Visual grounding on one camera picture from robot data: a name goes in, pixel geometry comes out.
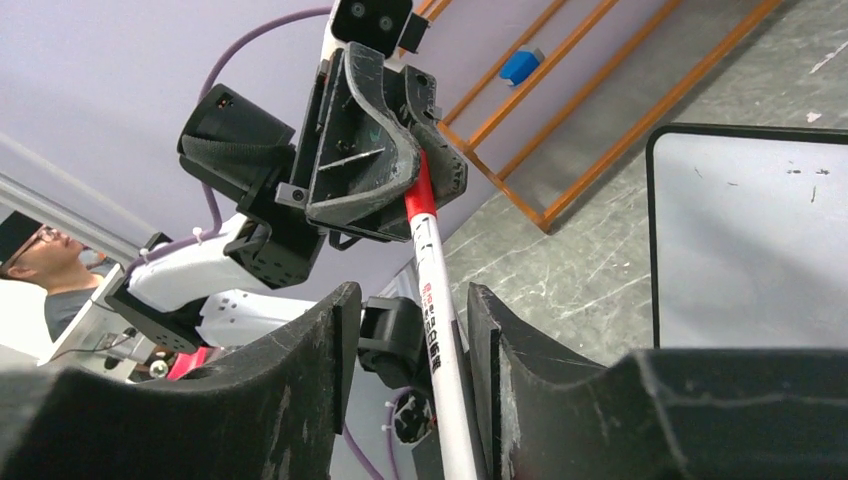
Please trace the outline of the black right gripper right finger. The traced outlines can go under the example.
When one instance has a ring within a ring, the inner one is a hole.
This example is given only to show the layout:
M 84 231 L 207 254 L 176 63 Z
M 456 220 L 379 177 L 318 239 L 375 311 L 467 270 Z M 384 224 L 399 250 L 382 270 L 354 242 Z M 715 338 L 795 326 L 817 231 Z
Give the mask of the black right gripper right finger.
M 843 479 L 847 354 L 642 349 L 588 360 L 471 284 L 476 416 L 493 479 Z

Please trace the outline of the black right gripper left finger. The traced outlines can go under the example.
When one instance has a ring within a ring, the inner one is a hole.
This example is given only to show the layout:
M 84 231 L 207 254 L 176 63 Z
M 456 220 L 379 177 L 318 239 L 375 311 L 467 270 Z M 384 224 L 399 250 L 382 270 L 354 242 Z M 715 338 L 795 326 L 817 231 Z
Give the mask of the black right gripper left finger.
M 297 319 L 179 380 L 76 367 L 1 374 L 5 479 L 326 479 L 344 423 L 362 292 L 345 282 Z

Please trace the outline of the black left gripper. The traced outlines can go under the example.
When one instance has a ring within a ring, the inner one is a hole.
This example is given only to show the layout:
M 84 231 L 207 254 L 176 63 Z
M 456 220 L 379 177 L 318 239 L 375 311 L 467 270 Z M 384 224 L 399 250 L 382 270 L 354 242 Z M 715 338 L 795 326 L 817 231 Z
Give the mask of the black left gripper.
M 287 206 L 286 229 L 344 229 L 379 241 L 411 239 L 405 194 L 424 171 L 437 209 L 466 191 L 465 156 L 438 129 L 436 80 L 351 42 L 322 63 L 290 183 L 307 190 Z

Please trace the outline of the red marker cap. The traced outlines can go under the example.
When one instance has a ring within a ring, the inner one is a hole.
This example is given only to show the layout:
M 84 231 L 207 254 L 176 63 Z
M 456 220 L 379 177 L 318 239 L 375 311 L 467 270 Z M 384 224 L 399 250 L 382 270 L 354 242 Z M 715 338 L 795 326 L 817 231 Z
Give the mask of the red marker cap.
M 424 150 L 420 153 L 420 161 L 418 178 L 406 191 L 404 198 L 409 223 L 412 223 L 413 219 L 418 215 L 428 214 L 435 216 L 437 212 L 431 184 L 429 160 Z

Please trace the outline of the white marker pen body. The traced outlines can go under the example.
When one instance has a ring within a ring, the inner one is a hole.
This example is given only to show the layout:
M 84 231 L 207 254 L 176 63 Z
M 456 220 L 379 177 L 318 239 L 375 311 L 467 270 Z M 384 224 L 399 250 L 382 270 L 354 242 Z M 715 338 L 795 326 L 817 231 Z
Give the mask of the white marker pen body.
M 468 413 L 461 342 L 436 217 L 418 213 L 410 222 L 424 313 L 433 399 L 444 477 L 483 479 L 479 438 Z

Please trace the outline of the black framed whiteboard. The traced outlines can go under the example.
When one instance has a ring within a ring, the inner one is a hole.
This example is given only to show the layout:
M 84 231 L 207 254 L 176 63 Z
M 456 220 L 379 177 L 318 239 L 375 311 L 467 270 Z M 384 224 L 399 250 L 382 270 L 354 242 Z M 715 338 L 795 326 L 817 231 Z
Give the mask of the black framed whiteboard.
M 670 123 L 645 148 L 658 347 L 847 345 L 847 133 Z

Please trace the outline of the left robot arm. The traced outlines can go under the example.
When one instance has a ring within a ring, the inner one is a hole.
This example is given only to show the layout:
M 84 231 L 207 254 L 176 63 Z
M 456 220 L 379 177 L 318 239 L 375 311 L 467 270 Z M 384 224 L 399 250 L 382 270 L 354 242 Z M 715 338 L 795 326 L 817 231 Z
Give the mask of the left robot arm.
M 425 359 L 435 396 L 462 388 L 437 211 L 462 195 L 468 167 L 442 135 L 436 79 L 350 42 L 322 62 L 298 145 L 290 126 L 229 87 L 199 101 L 181 165 L 234 200 L 229 221 L 179 241 L 152 239 L 108 303 L 178 352 L 203 345 L 200 305 L 234 289 L 305 282 L 325 243 L 412 242 L 423 264 Z

